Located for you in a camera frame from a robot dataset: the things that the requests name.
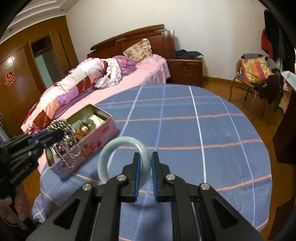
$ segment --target wooden wardrobe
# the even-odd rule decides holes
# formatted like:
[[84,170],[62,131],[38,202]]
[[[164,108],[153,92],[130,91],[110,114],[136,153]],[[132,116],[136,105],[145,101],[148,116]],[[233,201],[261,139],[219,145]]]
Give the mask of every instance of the wooden wardrobe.
[[28,111],[46,90],[31,47],[32,42],[45,36],[51,38],[64,75],[78,65],[65,16],[32,25],[0,45],[0,113],[9,137],[22,134],[20,127]]

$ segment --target wooden floor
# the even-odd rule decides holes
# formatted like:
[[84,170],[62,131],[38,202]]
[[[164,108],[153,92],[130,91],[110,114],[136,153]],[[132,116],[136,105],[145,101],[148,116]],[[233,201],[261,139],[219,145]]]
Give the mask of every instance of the wooden floor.
[[[231,81],[229,81],[228,84],[205,80],[203,87],[228,100],[230,84]],[[248,115],[249,110],[251,109],[252,100],[249,95],[248,100],[244,103],[243,99],[245,94],[246,91],[233,88],[231,103],[236,105],[245,115]],[[274,112],[273,105],[266,105],[265,116],[262,117],[262,107],[263,100],[257,98],[250,121],[261,136],[270,156],[273,190],[270,204],[269,222],[261,232],[267,240],[274,222],[276,208],[295,196],[296,171],[294,166],[276,162],[272,137],[276,133],[276,130],[283,118],[283,113],[280,109]],[[40,193],[39,173],[37,170],[24,180],[24,185],[31,205],[33,205],[35,198]]]

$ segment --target silver screw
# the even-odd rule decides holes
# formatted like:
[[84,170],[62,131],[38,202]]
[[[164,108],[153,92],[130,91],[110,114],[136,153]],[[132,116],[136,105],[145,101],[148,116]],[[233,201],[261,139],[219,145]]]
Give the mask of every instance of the silver screw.
[[202,190],[209,190],[210,189],[210,185],[208,183],[202,183],[200,185]]
[[126,176],[123,175],[123,174],[120,174],[120,175],[117,176],[118,181],[124,181],[125,179],[126,179]]
[[175,180],[175,178],[176,178],[176,176],[174,175],[174,174],[167,174],[166,176],[166,179],[168,179],[169,181],[173,181],[173,180]]
[[90,185],[89,183],[86,183],[86,184],[84,184],[84,185],[82,186],[82,189],[83,189],[84,191],[88,191],[88,190],[91,189],[91,185]]

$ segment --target human hand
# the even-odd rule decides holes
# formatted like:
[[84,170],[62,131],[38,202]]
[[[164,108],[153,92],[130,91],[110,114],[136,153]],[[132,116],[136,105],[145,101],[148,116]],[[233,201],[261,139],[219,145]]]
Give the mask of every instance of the human hand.
[[[11,197],[0,199],[0,217],[10,223],[16,223],[16,221],[8,214],[5,207],[11,205]],[[24,221],[30,215],[30,202],[27,198],[23,184],[20,184],[15,189],[15,210],[21,221]]]

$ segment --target pink box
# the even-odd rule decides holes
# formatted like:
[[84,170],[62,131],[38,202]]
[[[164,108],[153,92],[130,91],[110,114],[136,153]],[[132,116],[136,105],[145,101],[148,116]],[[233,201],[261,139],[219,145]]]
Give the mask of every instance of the pink box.
[[[109,113],[91,104],[85,106],[84,108],[73,114],[71,117],[67,119],[67,121],[70,125],[72,125],[76,121],[80,120],[83,116],[89,115],[91,113],[100,117],[100,119],[102,119],[104,123],[98,128],[92,130],[89,134],[87,134],[78,142],[81,148],[81,154],[75,157],[76,165],[73,169],[67,168],[61,159],[58,159],[58,161],[54,163],[51,149],[46,148],[45,150],[49,168],[61,178],[65,178],[69,174],[71,174],[74,170],[76,170],[81,164],[83,164],[87,160],[87,157],[89,157],[98,148],[105,145],[110,139],[112,139],[118,133],[118,129],[115,125],[112,116]],[[73,146],[71,148],[71,152],[73,154],[78,153],[76,146]],[[72,159],[68,156],[68,154],[65,153],[63,155],[63,158],[68,163],[72,163]]]

